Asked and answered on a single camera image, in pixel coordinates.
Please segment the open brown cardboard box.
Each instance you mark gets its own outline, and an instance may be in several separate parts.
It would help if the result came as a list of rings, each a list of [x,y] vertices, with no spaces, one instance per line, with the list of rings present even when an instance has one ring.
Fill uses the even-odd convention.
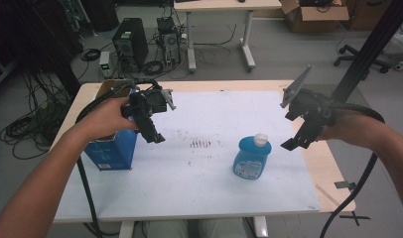
[[[349,19],[341,0],[280,0],[292,33],[331,33]]]

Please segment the black tape cross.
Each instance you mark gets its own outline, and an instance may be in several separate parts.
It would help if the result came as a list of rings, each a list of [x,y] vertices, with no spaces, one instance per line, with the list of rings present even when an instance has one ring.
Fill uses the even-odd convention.
[[[341,219],[352,219],[356,226],[360,225],[361,220],[370,220],[370,217],[357,215],[354,211],[352,211],[350,214],[340,215],[339,218],[341,218]]]

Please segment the small white power device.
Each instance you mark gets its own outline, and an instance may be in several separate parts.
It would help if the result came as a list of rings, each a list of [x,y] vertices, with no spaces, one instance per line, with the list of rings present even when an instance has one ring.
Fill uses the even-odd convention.
[[[110,76],[110,73],[111,73],[110,52],[103,51],[100,53],[99,67],[105,78]]]

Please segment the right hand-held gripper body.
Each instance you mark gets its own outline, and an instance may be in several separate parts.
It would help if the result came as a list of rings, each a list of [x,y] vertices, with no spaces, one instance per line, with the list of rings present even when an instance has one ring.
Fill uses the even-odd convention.
[[[305,121],[323,120],[326,126],[335,123],[334,111],[330,109],[332,100],[318,92],[304,87],[314,66],[308,64],[306,69],[287,87],[283,89],[282,108],[288,108],[285,117],[294,121],[298,117]]]

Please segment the blue cardboard box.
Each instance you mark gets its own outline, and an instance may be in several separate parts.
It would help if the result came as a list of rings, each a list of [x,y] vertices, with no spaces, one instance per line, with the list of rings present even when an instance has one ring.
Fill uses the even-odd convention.
[[[121,89],[109,97],[126,97],[130,89]],[[137,134],[134,130],[124,129],[91,141],[84,152],[101,171],[130,170],[135,150]]]

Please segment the thin wooden stick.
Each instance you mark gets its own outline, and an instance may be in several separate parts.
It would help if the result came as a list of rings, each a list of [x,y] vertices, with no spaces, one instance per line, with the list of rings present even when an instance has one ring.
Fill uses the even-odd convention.
[[[323,203],[326,205],[326,207],[338,207],[339,202],[335,200],[328,192],[326,192],[321,186],[316,184],[316,190],[320,194],[320,196],[323,198]]]

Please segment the person's right hand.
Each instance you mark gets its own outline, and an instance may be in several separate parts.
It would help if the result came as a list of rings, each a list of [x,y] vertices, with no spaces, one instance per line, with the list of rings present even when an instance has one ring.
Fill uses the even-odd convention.
[[[367,130],[373,122],[373,118],[362,113],[338,110],[335,123],[325,127],[317,137],[317,141],[342,140],[354,146],[370,149],[372,139]]]

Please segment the small black computer tower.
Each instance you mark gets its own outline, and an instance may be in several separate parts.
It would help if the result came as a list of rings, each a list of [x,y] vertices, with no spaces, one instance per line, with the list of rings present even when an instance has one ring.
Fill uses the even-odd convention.
[[[159,42],[164,54],[166,65],[175,66],[180,64],[180,38],[173,18],[158,18],[157,25]]]

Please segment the blue bottle with white cap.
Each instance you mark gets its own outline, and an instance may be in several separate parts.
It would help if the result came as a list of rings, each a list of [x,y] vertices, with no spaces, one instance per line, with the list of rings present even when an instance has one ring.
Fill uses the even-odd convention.
[[[258,133],[241,139],[238,144],[237,153],[232,170],[243,179],[259,179],[266,166],[272,146],[268,136]]]

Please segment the white-legged wooden desk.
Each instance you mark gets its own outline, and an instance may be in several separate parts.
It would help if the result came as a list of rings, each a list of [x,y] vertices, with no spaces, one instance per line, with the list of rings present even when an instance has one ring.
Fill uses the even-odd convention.
[[[174,8],[178,12],[186,13],[187,23],[187,57],[188,69],[190,73],[197,70],[196,53],[194,48],[192,33],[192,16],[198,13],[201,16],[213,16],[213,12],[222,12],[223,18],[226,16],[234,17],[237,12],[244,15],[243,24],[245,25],[243,38],[240,40],[240,46],[247,63],[247,70],[251,71],[255,66],[255,61],[249,49],[249,36],[252,24],[253,13],[259,9],[280,9],[282,6],[280,0],[174,0]]]

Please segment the person's left hand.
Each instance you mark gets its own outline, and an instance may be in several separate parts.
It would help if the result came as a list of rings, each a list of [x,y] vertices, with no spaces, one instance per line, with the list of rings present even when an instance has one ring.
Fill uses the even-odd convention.
[[[121,115],[121,107],[128,103],[126,97],[107,99],[93,109],[73,127],[73,133],[85,142],[103,138],[119,130],[137,130],[135,122]]]

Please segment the black tape strip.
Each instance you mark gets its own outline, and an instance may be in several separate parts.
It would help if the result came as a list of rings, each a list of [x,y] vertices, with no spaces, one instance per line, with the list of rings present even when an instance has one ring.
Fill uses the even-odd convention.
[[[349,182],[349,181],[337,181],[335,182],[336,188],[348,188],[349,190],[354,190],[356,189],[356,183],[355,182]]]

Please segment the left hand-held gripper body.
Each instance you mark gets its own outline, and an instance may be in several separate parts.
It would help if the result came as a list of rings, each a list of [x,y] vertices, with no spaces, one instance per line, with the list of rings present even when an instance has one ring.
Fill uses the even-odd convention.
[[[170,107],[176,109],[173,101],[173,90],[160,88],[149,88],[145,90],[132,89],[128,94],[128,103],[120,111],[124,118],[134,120],[150,118],[153,114],[163,113]]]

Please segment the large black computer tower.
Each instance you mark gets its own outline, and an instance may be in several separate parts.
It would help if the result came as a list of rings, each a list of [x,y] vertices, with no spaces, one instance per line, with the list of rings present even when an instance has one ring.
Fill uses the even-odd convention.
[[[112,38],[124,71],[142,70],[149,49],[141,18],[125,18]]]

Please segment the black metal stand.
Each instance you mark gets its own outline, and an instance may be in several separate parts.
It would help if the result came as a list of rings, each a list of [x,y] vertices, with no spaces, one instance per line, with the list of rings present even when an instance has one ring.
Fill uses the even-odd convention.
[[[347,102],[349,95],[367,77],[372,63],[377,59],[402,24],[403,0],[392,0],[332,93],[331,98],[333,100]]]

